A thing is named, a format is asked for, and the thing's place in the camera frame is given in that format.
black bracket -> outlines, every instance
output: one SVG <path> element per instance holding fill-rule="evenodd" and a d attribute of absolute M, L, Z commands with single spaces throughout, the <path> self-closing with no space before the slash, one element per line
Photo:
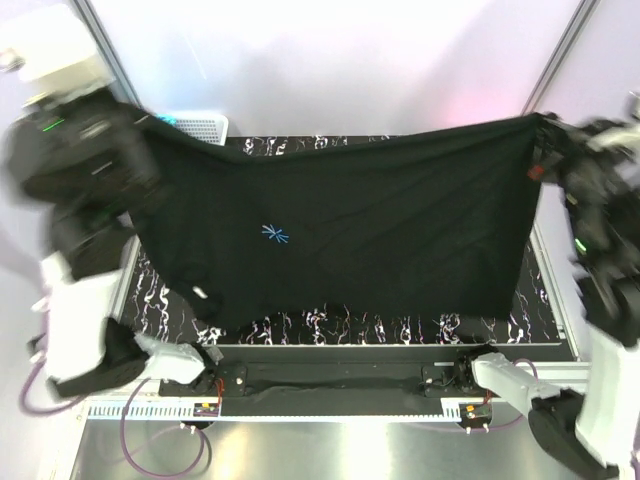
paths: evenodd
<path fill-rule="evenodd" d="M 584 397 L 573 390 L 563 390 L 552 398 L 536 398 L 529 412 L 529 427 L 538 444 L 580 477 L 604 480 L 618 477 L 618 467 L 600 465 L 576 438 L 576 419 Z"/>
<path fill-rule="evenodd" d="M 104 334 L 105 353 L 93 370 L 64 382 L 48 380 L 60 398 L 79 397 L 118 388 L 132 382 L 144 372 L 149 355 L 136 343 L 133 330 L 107 319 Z"/>
<path fill-rule="evenodd" d="M 223 397 L 242 397 L 247 385 L 247 367 L 243 365 L 222 366 L 217 378 L 224 386 Z"/>
<path fill-rule="evenodd" d="M 40 335 L 33 337 L 27 342 L 27 350 L 29 350 L 29 355 L 31 355 L 31 357 L 34 357 L 42 352 L 42 349 L 39 348 L 38 345 L 40 345 L 40 342 L 42 341 L 44 336 L 45 334 L 41 333 Z"/>
<path fill-rule="evenodd" d="M 430 365 L 422 368 L 423 391 L 426 397 L 485 397 L 487 390 L 480 387 L 473 376 L 473 362 L 482 355 L 499 353 L 486 344 L 461 353 L 451 365 Z"/>
<path fill-rule="evenodd" d="M 481 397 L 487 395 L 487 390 L 467 390 L 463 392 L 455 385 L 453 376 L 454 364 L 437 364 L 422 367 L 422 391 L 424 396 L 433 399 Z M 457 423 L 463 429 L 482 429 L 491 424 L 493 409 L 491 405 L 483 403 L 461 403 L 461 421 Z"/>

green led light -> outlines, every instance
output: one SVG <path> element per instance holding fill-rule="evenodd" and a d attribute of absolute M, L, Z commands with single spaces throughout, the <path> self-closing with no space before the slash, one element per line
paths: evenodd
<path fill-rule="evenodd" d="M 60 125 L 62 122 L 64 122 L 64 118 L 61 118 L 60 120 L 58 120 L 56 123 L 52 123 L 51 125 L 49 125 L 47 128 L 43 129 L 43 132 L 48 132 L 49 130 L 51 130 L 53 127 L 57 127 L 58 125 Z"/>
<path fill-rule="evenodd" d="M 576 242 L 576 247 L 578 247 L 578 250 L 580 250 L 582 253 L 587 253 L 587 247 L 585 247 L 580 240 L 576 238 L 575 242 Z"/>

stainless steel surface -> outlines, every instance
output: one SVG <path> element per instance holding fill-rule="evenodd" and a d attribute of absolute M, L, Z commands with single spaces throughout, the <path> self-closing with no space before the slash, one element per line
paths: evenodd
<path fill-rule="evenodd" d="M 495 407 L 498 422 L 514 411 Z M 167 427 L 164 422 L 130 422 L 131 450 Z M 434 433 L 413 425 L 218 423 L 206 430 L 213 458 L 188 478 L 211 480 L 570 480 L 577 477 L 547 456 L 526 422 L 489 434 Z M 198 440 L 187 431 L 166 434 L 135 456 L 159 474 L 188 466 Z M 90 421 L 74 480 L 142 479 L 122 457 L 118 422 Z"/>
<path fill-rule="evenodd" d="M 69 480 L 74 471 L 75 460 L 82 446 L 88 420 L 89 402 L 62 412 L 49 419 L 52 436 L 38 452 L 38 476 L 12 476 L 12 479 Z"/>

metal bolt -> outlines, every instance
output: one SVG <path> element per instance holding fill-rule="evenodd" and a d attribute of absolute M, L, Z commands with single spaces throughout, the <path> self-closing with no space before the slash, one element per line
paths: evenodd
<path fill-rule="evenodd" d="M 35 354 L 35 355 L 33 355 L 33 356 L 29 359 L 29 361 L 30 361 L 31 363 L 39 363 L 39 362 L 43 361 L 44 359 L 45 359 L 45 357 L 44 357 L 44 352 L 43 352 L 43 351 L 39 351 L 39 352 L 36 352 L 36 354 Z"/>
<path fill-rule="evenodd" d="M 32 312 L 38 312 L 38 313 L 42 313 L 45 312 L 47 310 L 47 299 L 46 298 L 41 298 L 40 300 L 38 300 L 36 303 L 34 303 L 31 306 L 31 311 Z"/>
<path fill-rule="evenodd" d="M 24 66 L 24 59 L 13 49 L 0 51 L 0 72 L 8 73 L 20 70 Z"/>

black mount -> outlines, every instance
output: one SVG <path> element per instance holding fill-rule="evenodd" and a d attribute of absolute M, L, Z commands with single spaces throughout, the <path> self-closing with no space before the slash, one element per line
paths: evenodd
<path fill-rule="evenodd" d="M 500 353 L 493 345 L 486 344 L 461 354 L 453 365 L 453 386 L 466 395 L 484 394 L 486 389 L 476 383 L 473 362 L 487 353 Z"/>
<path fill-rule="evenodd" d="M 107 319 L 104 343 L 104 358 L 95 369 L 66 382 L 49 379 L 61 398 L 123 387 L 144 372 L 149 355 L 138 346 L 129 327 L 119 324 L 113 318 Z"/>
<path fill-rule="evenodd" d="M 218 370 L 218 366 L 202 345 L 197 342 L 193 342 L 190 345 L 202 357 L 204 368 L 202 369 L 200 375 L 198 375 L 193 380 L 193 382 L 188 385 L 188 388 L 193 391 L 194 395 L 204 395 L 208 392 L 213 391 L 213 389 L 215 388 L 216 372 Z"/>
<path fill-rule="evenodd" d="M 578 281 L 588 323 L 633 348 L 640 340 L 640 275 L 611 283 L 589 276 Z"/>
<path fill-rule="evenodd" d="M 578 441 L 576 420 L 584 397 L 573 390 L 559 396 L 536 398 L 529 412 L 529 427 L 542 449 L 565 467 L 586 480 L 616 478 L 618 467 L 600 465 Z"/>
<path fill-rule="evenodd" d="M 56 205 L 51 212 L 49 247 L 69 264 L 71 278 L 84 278 L 120 268 L 122 250 L 134 235 L 116 213 L 87 206 Z"/>

